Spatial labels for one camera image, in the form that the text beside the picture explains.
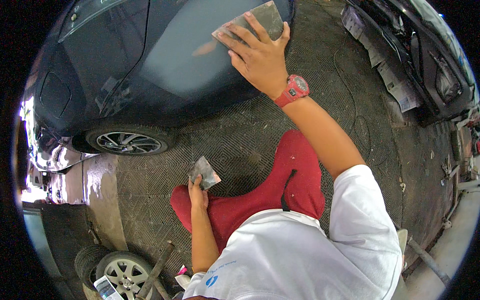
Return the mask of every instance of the watch face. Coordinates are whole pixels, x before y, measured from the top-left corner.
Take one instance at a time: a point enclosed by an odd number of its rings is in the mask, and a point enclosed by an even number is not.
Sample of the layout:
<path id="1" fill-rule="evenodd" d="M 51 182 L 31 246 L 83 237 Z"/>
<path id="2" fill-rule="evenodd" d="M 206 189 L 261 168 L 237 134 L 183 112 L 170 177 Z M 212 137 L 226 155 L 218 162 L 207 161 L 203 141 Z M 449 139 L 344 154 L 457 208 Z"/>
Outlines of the watch face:
<path id="1" fill-rule="evenodd" d="M 308 87 L 307 87 L 307 83 L 305 80 L 301 79 L 300 77 L 295 77 L 295 83 L 297 84 L 297 86 L 299 87 L 300 90 L 306 92 Z"/>

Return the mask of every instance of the logo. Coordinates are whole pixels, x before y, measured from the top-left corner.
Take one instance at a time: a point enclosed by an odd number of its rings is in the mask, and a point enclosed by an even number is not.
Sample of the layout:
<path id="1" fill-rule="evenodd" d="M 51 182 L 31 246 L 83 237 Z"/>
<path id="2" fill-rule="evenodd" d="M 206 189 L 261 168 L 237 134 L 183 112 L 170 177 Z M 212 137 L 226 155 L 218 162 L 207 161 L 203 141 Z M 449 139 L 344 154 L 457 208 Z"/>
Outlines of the logo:
<path id="1" fill-rule="evenodd" d="M 218 275 L 215 275 L 213 277 L 210 277 L 207 282 L 205 282 L 206 285 L 208 285 L 208 287 L 211 287 L 217 280 L 218 278 Z"/>

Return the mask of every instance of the left hand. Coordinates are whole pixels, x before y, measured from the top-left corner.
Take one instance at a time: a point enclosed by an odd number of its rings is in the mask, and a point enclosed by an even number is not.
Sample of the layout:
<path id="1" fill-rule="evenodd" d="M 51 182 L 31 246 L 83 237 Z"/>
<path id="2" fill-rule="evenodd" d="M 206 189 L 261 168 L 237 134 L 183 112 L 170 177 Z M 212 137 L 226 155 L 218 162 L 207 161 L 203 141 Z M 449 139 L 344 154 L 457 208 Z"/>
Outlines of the left hand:
<path id="1" fill-rule="evenodd" d="M 200 182 L 202 182 L 202 175 L 198 175 L 193 183 L 188 179 L 188 194 L 190 195 L 190 201 L 192 202 L 192 209 L 207 210 L 208 207 L 208 195 L 206 191 L 202 191 L 200 188 Z"/>

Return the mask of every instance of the red pants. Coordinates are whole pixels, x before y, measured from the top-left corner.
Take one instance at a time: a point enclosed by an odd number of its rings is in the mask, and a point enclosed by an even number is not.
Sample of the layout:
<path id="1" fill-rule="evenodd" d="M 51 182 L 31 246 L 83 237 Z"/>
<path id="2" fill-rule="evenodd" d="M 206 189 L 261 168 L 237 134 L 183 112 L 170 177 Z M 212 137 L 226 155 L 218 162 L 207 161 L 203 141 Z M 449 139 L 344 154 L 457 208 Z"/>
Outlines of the red pants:
<path id="1" fill-rule="evenodd" d="M 297 172 L 285 189 L 293 169 Z M 282 208 L 280 199 L 284 191 L 290 210 L 319 219 L 325 206 L 325 198 L 320 190 L 321 178 L 317 155 L 307 139 L 297 130 L 286 132 L 276 149 L 272 172 L 260 186 L 237 197 L 208 195 L 208 216 L 220 253 L 230 235 L 251 215 L 266 209 Z M 192 205 L 188 187 L 175 187 L 170 203 L 180 222 L 192 232 Z"/>

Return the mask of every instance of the dark blue car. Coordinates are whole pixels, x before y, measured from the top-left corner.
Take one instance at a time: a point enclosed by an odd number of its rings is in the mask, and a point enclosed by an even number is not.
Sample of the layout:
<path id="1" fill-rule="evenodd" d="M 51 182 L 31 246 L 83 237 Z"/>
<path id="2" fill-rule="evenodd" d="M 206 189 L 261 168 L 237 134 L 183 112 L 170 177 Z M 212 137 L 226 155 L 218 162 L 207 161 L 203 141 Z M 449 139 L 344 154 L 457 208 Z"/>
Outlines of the dark blue car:
<path id="1" fill-rule="evenodd" d="M 211 33 L 264 2 L 72 3 L 25 88 L 33 163 L 56 172 L 89 154 L 157 154 L 173 146 L 177 125 L 256 96 Z M 294 2 L 275 4 L 291 23 Z"/>

